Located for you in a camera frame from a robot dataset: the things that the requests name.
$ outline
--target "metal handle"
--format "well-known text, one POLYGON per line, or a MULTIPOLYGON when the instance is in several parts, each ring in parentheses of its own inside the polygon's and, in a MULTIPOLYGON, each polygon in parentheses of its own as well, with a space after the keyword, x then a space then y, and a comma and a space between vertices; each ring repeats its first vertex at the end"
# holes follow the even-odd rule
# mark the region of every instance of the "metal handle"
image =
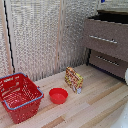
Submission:
POLYGON ((116 66, 119 66, 119 64, 117 64, 117 63, 115 63, 115 62, 112 62, 112 61, 110 61, 110 60, 107 60, 107 59, 105 59, 105 58, 103 58, 103 57, 101 57, 101 56, 96 56, 97 58, 99 58, 99 59, 102 59, 102 60, 104 60, 104 61, 106 61, 106 62, 109 62, 109 63, 111 63, 111 64, 114 64, 114 65, 116 65, 116 66))
POLYGON ((97 37, 97 36, 90 36, 90 35, 89 35, 89 37, 94 38, 94 39, 98 39, 98 40, 107 41, 107 42, 110 42, 110 43, 117 44, 117 42, 114 41, 114 40, 106 40, 106 39, 103 39, 103 38, 100 38, 100 37, 97 37))
POLYGON ((6 104, 6 106, 7 106, 7 108, 8 108, 9 110, 16 110, 16 109, 18 109, 18 108, 21 108, 21 107, 27 105, 27 104, 30 104, 31 102, 34 102, 34 101, 36 101, 36 100, 38 100, 38 99, 41 99, 41 98, 44 96, 44 94, 43 94, 43 92, 42 92, 38 87, 37 87, 37 89, 38 89, 38 90, 40 91, 40 93, 42 94, 40 97, 35 98, 35 99, 31 100, 31 101, 28 101, 28 102, 26 102, 26 103, 24 103, 24 104, 22 104, 22 105, 20 105, 20 106, 17 106, 17 107, 15 107, 15 108, 10 108, 9 105, 8 105, 8 103, 6 102, 6 100, 4 100, 3 102, 5 102, 5 104, 6 104))

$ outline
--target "wooden floor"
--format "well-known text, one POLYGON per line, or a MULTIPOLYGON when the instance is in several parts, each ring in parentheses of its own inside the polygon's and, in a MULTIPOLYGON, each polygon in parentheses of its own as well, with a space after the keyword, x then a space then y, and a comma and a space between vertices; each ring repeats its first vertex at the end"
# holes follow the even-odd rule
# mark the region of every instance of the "wooden floor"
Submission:
POLYGON ((37 81, 45 94, 37 115, 14 124, 0 104, 0 128, 110 128, 128 101, 128 86, 91 66, 75 70, 84 78, 81 94, 75 94, 65 83, 65 72, 37 81), (49 91, 54 87, 67 90, 64 104, 50 101, 49 91))

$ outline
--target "textured wall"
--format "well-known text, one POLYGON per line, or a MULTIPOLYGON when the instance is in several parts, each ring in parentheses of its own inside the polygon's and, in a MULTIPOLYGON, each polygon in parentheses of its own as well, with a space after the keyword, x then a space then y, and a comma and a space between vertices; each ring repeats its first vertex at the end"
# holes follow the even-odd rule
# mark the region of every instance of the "textured wall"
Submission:
POLYGON ((85 47, 82 45, 84 19, 94 15, 98 5, 97 0, 65 0, 65 2, 60 71, 65 70, 67 66, 76 67, 85 62, 85 47))
POLYGON ((0 77, 12 73, 12 61, 7 38, 6 22, 4 17, 3 2, 0 0, 0 77))
POLYGON ((52 75, 60 0, 10 0, 10 4, 17 71, 33 81, 52 75))

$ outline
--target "drawer handle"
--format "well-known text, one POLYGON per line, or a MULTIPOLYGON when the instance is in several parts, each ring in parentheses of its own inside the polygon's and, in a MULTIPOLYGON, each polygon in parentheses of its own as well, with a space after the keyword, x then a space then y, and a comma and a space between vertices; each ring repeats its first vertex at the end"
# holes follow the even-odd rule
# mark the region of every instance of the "drawer handle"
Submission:
POLYGON ((119 64, 117 64, 117 63, 115 63, 115 62, 112 62, 112 61, 110 61, 110 60, 107 60, 107 59, 103 58, 102 56, 96 56, 96 57, 99 58, 99 59, 102 59, 102 60, 104 60, 104 61, 106 61, 106 62, 109 62, 109 63, 111 63, 111 64, 114 64, 114 65, 116 65, 116 66, 119 66, 119 64))
POLYGON ((90 36, 90 35, 89 35, 89 37, 94 38, 94 39, 103 40, 103 41, 107 41, 107 42, 110 42, 110 43, 117 44, 117 42, 114 41, 113 39, 112 40, 106 40, 106 39, 103 39, 103 38, 100 38, 100 37, 97 37, 97 36, 90 36))

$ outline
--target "basket handle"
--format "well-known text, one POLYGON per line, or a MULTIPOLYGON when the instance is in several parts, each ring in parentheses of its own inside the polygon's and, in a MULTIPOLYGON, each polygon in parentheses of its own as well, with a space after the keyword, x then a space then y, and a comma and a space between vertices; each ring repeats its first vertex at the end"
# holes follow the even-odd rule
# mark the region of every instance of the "basket handle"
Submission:
POLYGON ((5 76, 5 77, 1 77, 0 79, 6 78, 6 77, 10 77, 10 76, 14 76, 14 75, 16 75, 16 74, 23 74, 25 77, 28 77, 28 76, 25 75, 24 73, 18 72, 18 73, 14 73, 14 74, 11 74, 11 75, 8 75, 8 76, 5 76))
POLYGON ((20 106, 17 106, 17 107, 15 107, 15 108, 10 108, 9 105, 8 105, 8 103, 6 102, 6 100, 4 100, 4 101, 2 101, 2 102, 5 102, 5 104, 6 104, 6 106, 7 106, 7 108, 8 108, 9 110, 16 110, 16 109, 18 109, 18 108, 21 108, 21 107, 27 105, 27 104, 30 104, 31 102, 34 102, 34 101, 36 101, 36 100, 38 100, 38 99, 41 99, 41 98, 44 96, 44 94, 43 94, 43 92, 39 89, 39 87, 37 87, 37 89, 38 89, 39 92, 42 94, 40 97, 35 98, 35 99, 31 100, 31 101, 28 101, 28 102, 26 102, 26 103, 24 103, 24 104, 22 104, 22 105, 20 105, 20 106))

